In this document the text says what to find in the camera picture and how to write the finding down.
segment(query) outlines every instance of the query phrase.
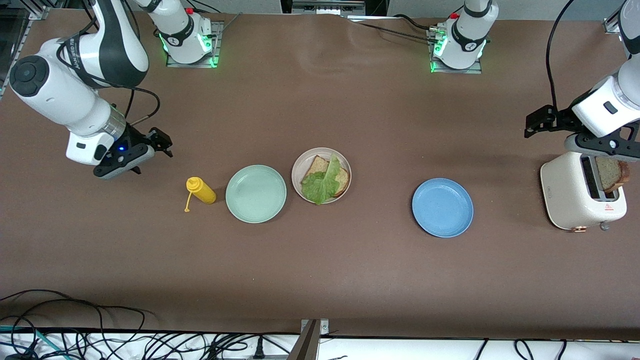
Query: yellow squeeze bottle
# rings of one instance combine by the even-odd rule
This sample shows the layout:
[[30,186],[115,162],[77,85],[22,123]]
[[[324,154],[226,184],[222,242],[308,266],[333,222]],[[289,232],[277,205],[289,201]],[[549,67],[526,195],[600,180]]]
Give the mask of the yellow squeeze bottle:
[[187,206],[184,208],[185,213],[189,212],[191,195],[196,195],[205,204],[213,204],[216,201],[216,193],[199,177],[190,177],[187,180],[187,190],[189,190],[189,197],[187,198]]

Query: bread slice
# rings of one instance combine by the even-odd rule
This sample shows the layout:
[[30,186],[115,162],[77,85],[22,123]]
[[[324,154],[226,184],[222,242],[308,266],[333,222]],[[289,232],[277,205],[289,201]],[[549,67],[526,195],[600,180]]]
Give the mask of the bread slice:
[[[328,167],[329,161],[316,155],[316,157],[314,158],[314,162],[311,163],[311,167],[309,167],[309,171],[307,171],[305,177],[309,174],[313,174],[314,172],[325,172]],[[344,193],[344,190],[347,190],[347,186],[349,185],[351,177],[347,170],[344,170],[343,167],[340,167],[340,172],[338,173],[338,176],[335,177],[335,180],[340,183],[340,186],[338,187],[338,191],[333,197],[338,197],[342,195],[342,193]]]
[[605,193],[610,193],[629,181],[631,171],[629,164],[624,161],[596,157],[596,165],[598,165],[600,182]]

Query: brown tabletop cover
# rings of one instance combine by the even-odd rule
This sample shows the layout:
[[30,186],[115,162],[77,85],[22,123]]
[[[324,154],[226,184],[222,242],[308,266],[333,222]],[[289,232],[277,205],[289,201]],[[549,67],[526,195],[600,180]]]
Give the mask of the brown tabletop cover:
[[[80,10],[51,12],[22,55],[86,22]],[[162,99],[138,128],[168,133],[175,156],[101,181],[66,159],[63,126],[8,90],[0,295],[50,288],[141,307],[157,315],[148,329],[298,331],[301,318],[329,318],[336,334],[362,336],[640,337],[635,174],[627,215],[608,233],[566,233],[547,219],[538,170],[564,152],[568,133],[523,137],[525,116],[550,102],[551,22],[496,22],[480,76],[432,74],[424,42],[333,15],[241,15],[217,69],[169,69],[151,20],[138,22],[150,61],[142,87]],[[424,35],[404,20],[375,23]],[[559,104],[624,60],[599,23],[563,22],[552,50]],[[126,107],[128,90],[100,93]],[[154,104],[136,94],[130,119]],[[294,161],[313,147],[338,150],[353,169],[349,191],[327,206],[291,185]],[[223,200],[252,164],[287,181],[283,210],[265,224],[237,220]],[[221,200],[183,212],[191,176]],[[434,177],[473,200],[473,223],[457,238],[430,236],[413,219],[413,192]],[[79,306],[38,313],[39,325],[98,326]],[[136,315],[115,316],[105,326],[137,325]]]

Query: white robotic arm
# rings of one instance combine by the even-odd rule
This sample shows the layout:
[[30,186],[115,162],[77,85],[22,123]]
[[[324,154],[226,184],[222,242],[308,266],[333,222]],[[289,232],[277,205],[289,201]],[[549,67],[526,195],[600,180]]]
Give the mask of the white robotic arm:
[[135,0],[160,31],[164,48],[177,62],[190,64],[211,53],[211,20],[182,7],[180,0]]
[[[626,0],[619,14],[621,38],[628,60],[582,94],[565,110],[546,105],[527,116],[525,137],[541,131],[574,132],[564,142],[573,152],[640,160],[635,141],[640,130],[640,1]],[[623,128],[630,129],[622,136]]]
[[155,150],[171,156],[171,141],[157,129],[143,136],[94,90],[135,87],[147,74],[148,58],[120,0],[94,0],[92,7],[90,25],[97,21],[98,32],[86,33],[89,25],[69,38],[46,41],[13,66],[10,85],[34,110],[67,127],[69,159],[97,165],[94,174],[110,179],[136,171]]
[[438,27],[444,36],[436,46],[434,57],[452,69],[467,69],[482,56],[489,29],[498,17],[493,0],[466,0],[458,17],[450,17]]

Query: black cable bundle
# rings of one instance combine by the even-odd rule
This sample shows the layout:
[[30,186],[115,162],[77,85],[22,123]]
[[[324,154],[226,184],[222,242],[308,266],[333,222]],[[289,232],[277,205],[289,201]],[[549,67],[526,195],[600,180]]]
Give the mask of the black cable bundle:
[[[89,357],[87,356],[89,351],[97,353],[100,360],[129,360],[127,357],[122,357],[120,354],[118,354],[118,351],[125,347],[127,344],[143,340],[148,341],[147,344],[145,344],[141,360],[168,360],[170,356],[174,355],[178,355],[182,360],[184,360],[183,354],[187,354],[190,352],[202,352],[199,360],[214,360],[223,359],[223,353],[225,351],[240,351],[246,349],[248,347],[246,341],[256,337],[259,337],[260,339],[273,344],[287,354],[289,353],[286,348],[269,339],[267,337],[268,334],[217,334],[211,342],[209,342],[209,340],[205,336],[206,334],[208,334],[205,332],[196,332],[191,334],[176,332],[168,334],[139,336],[140,331],[145,324],[146,314],[153,314],[150,311],[127,306],[98,305],[86,300],[76,299],[59,291],[43,289],[24,290],[7,297],[3,297],[0,299],[0,302],[17,298],[26,293],[51,293],[59,296],[59,298],[39,302],[34,306],[31,306],[29,309],[23,311],[19,315],[7,315],[0,318],[0,322],[15,319],[15,321],[12,321],[10,331],[0,331],[0,333],[7,333],[10,335],[10,342],[0,341],[0,346],[12,347],[17,353],[16,356],[12,356],[12,359],[14,360],[44,360],[50,357],[59,356],[65,357],[67,360],[95,360],[96,356],[91,356],[92,354],[89,354]],[[44,334],[41,334],[38,331],[33,322],[29,320],[28,315],[30,315],[34,310],[40,309],[43,306],[64,302],[71,302],[96,310],[99,319],[98,335],[100,336],[100,338],[97,340],[91,339],[92,334],[90,332],[81,332],[78,329],[74,328],[64,327],[53,329],[50,330],[50,332],[44,332],[44,334],[50,334],[52,332],[63,332],[63,346],[60,347],[60,350],[55,350],[45,354],[36,354],[36,346],[41,340],[38,337],[44,336]],[[126,310],[140,315],[141,321],[139,326],[136,330],[134,330],[131,336],[127,337],[127,339],[109,339],[105,335],[103,315],[105,311],[110,309]],[[33,339],[31,340],[29,346],[16,344],[15,333],[25,332],[27,330],[30,330],[33,333]],[[71,343],[68,343],[67,339],[65,338],[65,334],[68,334],[69,332],[75,333],[76,335],[75,341],[72,341]],[[187,348],[187,344],[197,338],[200,338],[202,340],[202,346],[196,348]],[[108,349],[108,353],[105,354],[99,347],[96,346],[100,343],[104,343],[104,346]]]

